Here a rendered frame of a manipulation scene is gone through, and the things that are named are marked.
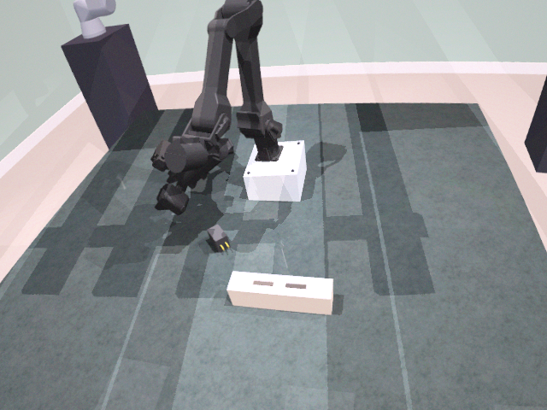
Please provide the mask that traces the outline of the white power strip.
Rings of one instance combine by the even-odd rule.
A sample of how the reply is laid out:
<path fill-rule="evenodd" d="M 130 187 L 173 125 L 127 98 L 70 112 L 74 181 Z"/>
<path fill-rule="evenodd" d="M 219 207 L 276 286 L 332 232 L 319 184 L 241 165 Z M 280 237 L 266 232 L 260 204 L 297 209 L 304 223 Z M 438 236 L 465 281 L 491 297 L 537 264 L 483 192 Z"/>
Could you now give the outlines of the white power strip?
<path fill-rule="evenodd" d="M 227 291 L 235 306 L 332 314 L 330 278 L 232 271 Z"/>

